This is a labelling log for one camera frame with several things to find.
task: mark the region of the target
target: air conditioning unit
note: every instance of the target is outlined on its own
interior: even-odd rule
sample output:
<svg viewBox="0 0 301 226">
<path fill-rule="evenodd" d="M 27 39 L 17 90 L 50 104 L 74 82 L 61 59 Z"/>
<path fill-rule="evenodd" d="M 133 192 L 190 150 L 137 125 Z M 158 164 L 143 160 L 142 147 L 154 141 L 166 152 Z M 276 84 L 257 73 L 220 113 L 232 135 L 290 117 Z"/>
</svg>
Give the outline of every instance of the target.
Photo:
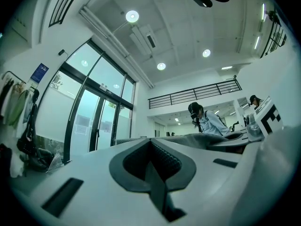
<svg viewBox="0 0 301 226">
<path fill-rule="evenodd" d="M 150 55 L 158 49 L 158 43 L 150 25 L 140 28 L 135 26 L 132 32 L 130 38 L 143 55 Z"/>
</svg>

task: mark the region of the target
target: clothes rack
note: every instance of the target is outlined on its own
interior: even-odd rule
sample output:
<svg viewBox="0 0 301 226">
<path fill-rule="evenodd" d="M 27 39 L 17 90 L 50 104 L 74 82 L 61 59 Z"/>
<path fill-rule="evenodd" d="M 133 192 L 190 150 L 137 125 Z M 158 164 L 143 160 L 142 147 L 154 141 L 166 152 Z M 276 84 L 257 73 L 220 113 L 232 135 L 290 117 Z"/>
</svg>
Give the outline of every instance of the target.
<svg viewBox="0 0 301 226">
<path fill-rule="evenodd" d="M 7 73 L 12 74 L 12 75 L 15 76 L 18 80 L 20 80 L 21 82 L 23 82 L 24 84 L 26 84 L 26 82 L 25 82 L 24 80 L 20 79 L 17 75 L 15 75 L 15 74 L 14 74 L 13 72 L 11 72 L 10 70 L 6 71 L 6 72 L 3 74 L 2 79 L 4 79 L 4 77 L 7 75 Z"/>
</svg>

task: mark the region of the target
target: white column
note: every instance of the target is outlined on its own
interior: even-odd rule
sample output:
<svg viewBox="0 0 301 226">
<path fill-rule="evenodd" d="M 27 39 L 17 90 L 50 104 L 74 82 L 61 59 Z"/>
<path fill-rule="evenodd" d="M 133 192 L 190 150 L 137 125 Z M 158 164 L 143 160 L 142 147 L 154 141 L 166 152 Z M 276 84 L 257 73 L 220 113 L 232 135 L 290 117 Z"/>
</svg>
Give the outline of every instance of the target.
<svg viewBox="0 0 301 226">
<path fill-rule="evenodd" d="M 242 113 L 244 111 L 244 109 L 242 107 L 239 106 L 239 103 L 237 100 L 233 101 L 233 105 L 234 105 L 234 109 L 236 111 L 235 115 L 237 117 L 237 120 L 239 122 L 239 127 L 240 129 L 244 129 L 245 127 L 245 122 L 244 122 L 244 118 L 243 118 L 243 114 L 241 115 L 240 113 Z"/>
</svg>

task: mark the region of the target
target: ceiling beam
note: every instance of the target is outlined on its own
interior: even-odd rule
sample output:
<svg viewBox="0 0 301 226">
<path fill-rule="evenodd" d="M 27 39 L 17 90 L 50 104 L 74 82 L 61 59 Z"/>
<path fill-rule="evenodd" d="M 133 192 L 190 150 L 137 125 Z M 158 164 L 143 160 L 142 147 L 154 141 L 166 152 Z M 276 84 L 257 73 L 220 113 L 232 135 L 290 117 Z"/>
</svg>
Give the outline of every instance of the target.
<svg viewBox="0 0 301 226">
<path fill-rule="evenodd" d="M 172 35 L 171 35 L 171 28 L 170 28 L 170 26 L 169 26 L 169 23 L 168 23 L 168 21 L 167 21 L 167 19 L 166 19 L 166 16 L 165 16 L 165 14 L 164 14 L 164 12 L 163 12 L 163 9 L 162 9 L 160 3 L 159 3 L 157 0 L 153 0 L 153 1 L 154 1 L 155 5 L 156 5 L 156 7 L 157 7 L 157 9 L 158 9 L 159 14 L 161 15 L 161 18 L 162 18 L 164 24 L 165 24 L 167 33 L 168 33 L 169 38 L 170 38 L 170 41 L 171 41 L 171 43 L 172 43 L 172 48 L 173 48 L 173 50 L 174 50 L 175 60 L 176 60 L 176 62 L 177 62 L 177 65 L 179 65 L 179 64 L 180 64 L 180 59 L 179 59 L 179 55 L 178 55 L 177 48 L 176 48 L 176 46 L 174 45 L 174 40 L 173 40 L 173 37 L 172 37 Z"/>
<path fill-rule="evenodd" d="M 187 0 L 184 0 L 184 3 L 185 3 L 185 8 L 186 8 L 186 13 L 189 17 L 189 22 L 190 22 L 190 31 L 191 31 L 192 40 L 193 40 L 194 57 L 197 59 L 199 53 L 198 53 L 197 38 L 196 38 L 196 35 L 194 32 L 194 27 L 193 27 L 193 19 L 192 19 L 192 15 L 191 15 Z"/>
</svg>

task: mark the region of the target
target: backpack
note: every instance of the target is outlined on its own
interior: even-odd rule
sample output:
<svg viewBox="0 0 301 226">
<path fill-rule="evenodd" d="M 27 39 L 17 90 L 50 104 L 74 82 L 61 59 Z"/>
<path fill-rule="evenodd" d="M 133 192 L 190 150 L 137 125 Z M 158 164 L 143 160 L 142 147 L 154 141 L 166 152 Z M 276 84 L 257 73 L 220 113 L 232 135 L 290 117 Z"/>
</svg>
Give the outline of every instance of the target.
<svg viewBox="0 0 301 226">
<path fill-rule="evenodd" d="M 225 125 L 225 123 L 221 120 L 221 118 L 219 117 L 219 115 L 217 115 L 217 114 L 215 114 L 215 115 L 218 117 L 218 119 L 220 119 L 221 123 L 222 123 L 225 127 L 227 127 L 227 126 Z M 207 118 L 207 111 L 205 111 L 205 118 L 206 118 L 207 121 L 209 120 L 209 119 Z"/>
</svg>

